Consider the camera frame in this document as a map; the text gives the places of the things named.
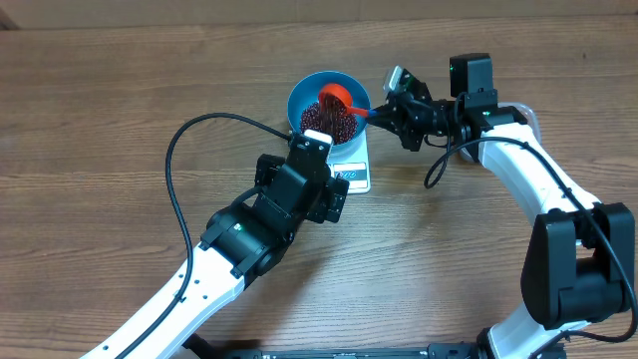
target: white scale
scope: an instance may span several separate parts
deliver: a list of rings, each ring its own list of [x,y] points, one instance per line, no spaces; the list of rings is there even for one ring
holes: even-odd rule
[[[348,194],[369,192],[372,183],[370,181],[366,130],[357,136],[352,143],[341,146],[344,148],[333,147],[330,156],[328,156],[327,162],[332,177],[341,175],[344,180],[350,183]]]

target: orange spoon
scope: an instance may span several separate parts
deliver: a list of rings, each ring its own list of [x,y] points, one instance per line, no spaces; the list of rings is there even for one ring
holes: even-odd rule
[[[374,113],[373,110],[365,110],[352,107],[352,95],[350,95],[345,87],[339,84],[328,84],[324,86],[323,89],[321,89],[321,92],[319,92],[320,105],[323,104],[323,99],[326,97],[326,95],[332,95],[339,99],[339,101],[341,101],[346,107],[346,112],[348,114],[359,115],[367,118],[368,116],[372,115],[372,113]]]

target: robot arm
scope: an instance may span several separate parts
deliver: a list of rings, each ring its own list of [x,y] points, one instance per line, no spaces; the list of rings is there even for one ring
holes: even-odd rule
[[[396,67],[384,85],[386,105],[375,109],[368,123],[397,135],[402,146],[413,152],[420,149],[424,136],[448,136],[448,148],[454,139],[454,145],[461,147],[458,150],[467,150],[468,158],[503,182],[533,226],[520,281],[523,303],[505,321],[481,333],[479,351],[489,358],[536,356],[545,353],[562,332],[628,310],[630,295],[618,268],[611,264],[581,210],[589,210],[596,224],[604,228],[633,284],[631,212],[622,203],[602,204],[578,186],[540,146],[524,115],[515,107],[498,106],[489,55],[452,57],[450,71],[451,95],[456,100],[433,101],[425,83]],[[518,145],[502,142],[502,138],[516,140]],[[574,206],[527,148],[547,161],[584,209]],[[428,178],[425,184],[431,186]],[[575,246],[581,242],[596,248],[592,257],[576,258]]]
[[[529,143],[549,161],[585,208],[592,209],[594,203],[600,202],[596,196],[576,184],[547,154],[534,137],[531,127],[519,123],[499,125],[493,130],[482,133],[481,136],[483,138],[505,137]],[[529,224],[534,225],[538,214],[547,213],[553,208],[567,212],[577,210],[563,195],[562,190],[543,165],[529,151],[513,144],[484,142],[478,145],[478,160],[509,190],[527,216]]]
[[[233,301],[283,257],[304,219],[337,222],[349,183],[330,177],[332,139],[294,135],[290,154],[262,155],[255,188],[218,211],[193,250],[190,283],[180,303],[127,358],[168,358],[212,314]],[[257,194],[253,206],[243,203]],[[150,327],[181,287],[186,262],[133,317],[84,358],[114,358]]]
[[[230,274],[233,265],[215,249],[193,250],[191,283],[182,302],[128,358],[168,358],[206,319],[233,301],[245,287],[244,277]],[[138,312],[86,359],[112,359],[140,336],[172,301],[186,271],[186,262]]]

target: table surface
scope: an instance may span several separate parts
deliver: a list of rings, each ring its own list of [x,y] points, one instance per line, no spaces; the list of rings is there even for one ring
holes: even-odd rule
[[[0,357],[77,357],[185,258],[165,193],[176,129],[233,112],[287,130],[308,74],[339,70],[381,104],[401,64],[447,98],[449,56],[489,52],[502,101],[532,106],[547,151],[585,189],[638,212],[638,17],[0,32]],[[284,260],[197,333],[266,349],[471,341],[520,302],[531,228],[487,170],[368,131],[373,188],[337,224],[305,223]],[[173,179],[192,236],[285,144],[237,122],[184,134]],[[620,334],[628,315],[590,327]],[[568,344],[635,357],[638,340]]]

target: blue bowl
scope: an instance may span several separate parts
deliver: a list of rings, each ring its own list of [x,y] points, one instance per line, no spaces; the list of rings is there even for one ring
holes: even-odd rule
[[[328,84],[339,84],[345,87],[350,92],[350,95],[352,95],[353,107],[370,109],[370,98],[368,97],[366,89],[364,89],[363,85],[351,76],[337,71],[322,71],[314,73],[301,80],[295,88],[292,89],[290,97],[288,98],[288,122],[290,123],[292,131],[295,133],[301,132],[299,128],[301,123],[301,114],[310,105],[318,101],[317,96],[319,96],[319,92]],[[333,151],[345,149],[348,145],[353,143],[355,139],[363,134],[367,125],[366,120],[360,116],[357,116],[356,118],[359,126],[357,127],[357,133],[354,138],[345,144],[334,146]]]

